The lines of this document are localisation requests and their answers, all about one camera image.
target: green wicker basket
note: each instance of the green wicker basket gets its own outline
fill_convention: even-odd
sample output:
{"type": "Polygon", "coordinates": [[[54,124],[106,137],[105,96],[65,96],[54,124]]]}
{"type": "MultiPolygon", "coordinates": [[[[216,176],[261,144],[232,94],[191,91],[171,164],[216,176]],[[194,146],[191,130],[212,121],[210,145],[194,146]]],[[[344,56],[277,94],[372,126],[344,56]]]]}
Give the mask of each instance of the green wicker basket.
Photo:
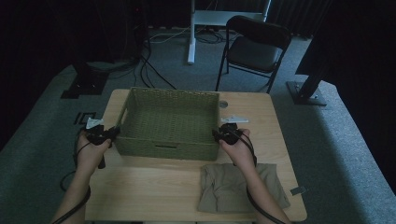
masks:
{"type": "Polygon", "coordinates": [[[117,126],[121,155],[214,161],[219,94],[131,88],[117,126]]]}

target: black base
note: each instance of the black base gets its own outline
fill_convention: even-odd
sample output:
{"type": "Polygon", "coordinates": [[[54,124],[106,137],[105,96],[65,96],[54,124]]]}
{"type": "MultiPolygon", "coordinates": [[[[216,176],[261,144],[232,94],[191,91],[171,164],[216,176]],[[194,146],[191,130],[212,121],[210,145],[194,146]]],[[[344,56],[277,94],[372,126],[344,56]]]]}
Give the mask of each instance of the black base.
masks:
{"type": "Polygon", "coordinates": [[[296,105],[321,105],[321,106],[327,105],[326,101],[323,99],[322,94],[320,93],[319,89],[316,89],[314,94],[312,94],[311,97],[302,98],[302,97],[299,97],[298,93],[304,84],[303,82],[289,81],[289,82],[286,82],[286,84],[289,87],[291,97],[293,98],[293,101],[296,105]]]}
{"type": "Polygon", "coordinates": [[[80,95],[101,95],[109,73],[93,72],[91,78],[76,76],[68,91],[64,91],[61,99],[77,99],[80,95]]]}

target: green cloth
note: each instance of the green cloth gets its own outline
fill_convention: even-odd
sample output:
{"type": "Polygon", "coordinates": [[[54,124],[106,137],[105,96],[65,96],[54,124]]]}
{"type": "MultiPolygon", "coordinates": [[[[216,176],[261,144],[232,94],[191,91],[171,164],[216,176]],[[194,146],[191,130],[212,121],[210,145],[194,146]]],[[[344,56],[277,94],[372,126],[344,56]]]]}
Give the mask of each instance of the green cloth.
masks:
{"type": "MultiPolygon", "coordinates": [[[[276,174],[276,164],[257,164],[257,171],[280,207],[290,206],[276,174]]],[[[202,196],[198,211],[209,213],[253,212],[247,196],[247,183],[240,170],[230,163],[202,167],[202,196]]]]}

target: wooden table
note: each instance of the wooden table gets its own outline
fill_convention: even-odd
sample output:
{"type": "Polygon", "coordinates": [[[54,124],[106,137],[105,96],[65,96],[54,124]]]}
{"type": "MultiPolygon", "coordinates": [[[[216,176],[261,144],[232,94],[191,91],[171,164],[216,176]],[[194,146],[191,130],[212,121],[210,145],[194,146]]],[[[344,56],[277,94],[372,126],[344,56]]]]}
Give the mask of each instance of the wooden table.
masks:
{"type": "MultiPolygon", "coordinates": [[[[115,125],[129,90],[113,91],[105,114],[106,129],[115,125]]],[[[276,163],[277,174],[291,207],[285,212],[292,221],[306,219],[298,187],[270,95],[265,93],[221,92],[228,102],[221,118],[231,115],[249,119],[239,123],[248,128],[260,163],[276,163]]],[[[92,196],[87,203],[87,220],[115,221],[250,221],[253,214],[210,214],[197,211],[201,197],[200,168],[213,161],[180,161],[121,156],[116,146],[106,154],[106,169],[92,176],[92,196]]],[[[216,163],[231,162],[219,150],[216,163]]]]}

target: hand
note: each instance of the hand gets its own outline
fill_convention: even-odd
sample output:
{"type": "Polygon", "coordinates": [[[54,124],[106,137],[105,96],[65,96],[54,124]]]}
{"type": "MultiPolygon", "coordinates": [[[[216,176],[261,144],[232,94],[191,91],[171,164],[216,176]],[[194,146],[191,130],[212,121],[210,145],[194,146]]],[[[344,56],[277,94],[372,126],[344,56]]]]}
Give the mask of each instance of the hand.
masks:
{"type": "Polygon", "coordinates": [[[82,131],[79,135],[78,146],[76,148],[77,152],[79,151],[77,172],[91,176],[95,172],[96,167],[99,165],[110,144],[111,140],[107,139],[103,144],[96,146],[90,143],[86,137],[86,132],[82,131]]]}
{"type": "MultiPolygon", "coordinates": [[[[243,131],[243,134],[241,136],[242,139],[244,139],[246,142],[249,142],[248,137],[250,135],[250,130],[245,129],[241,131],[243,131]]],[[[254,169],[253,156],[251,155],[248,146],[246,146],[244,142],[238,140],[234,145],[228,145],[225,141],[220,139],[219,144],[223,148],[223,150],[230,156],[233,163],[237,167],[239,167],[239,169],[254,169]]]]}

